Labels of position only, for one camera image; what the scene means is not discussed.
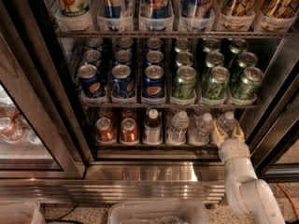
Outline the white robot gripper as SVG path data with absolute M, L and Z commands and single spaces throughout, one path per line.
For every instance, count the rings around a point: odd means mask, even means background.
M 232 132 L 233 139 L 227 138 L 228 134 L 215 121 L 212 132 L 212 143 L 219 147 L 221 161 L 226 163 L 227 161 L 248 160 L 250 157 L 249 148 L 244 142 L 245 136 L 239 123 L 235 125 Z

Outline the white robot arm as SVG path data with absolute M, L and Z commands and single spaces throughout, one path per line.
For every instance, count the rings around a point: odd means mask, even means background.
M 255 173 L 240 125 L 228 136 L 214 122 L 211 141 L 225 166 L 224 187 L 231 210 L 238 215 L 253 214 L 258 224 L 285 224 L 273 191 Z

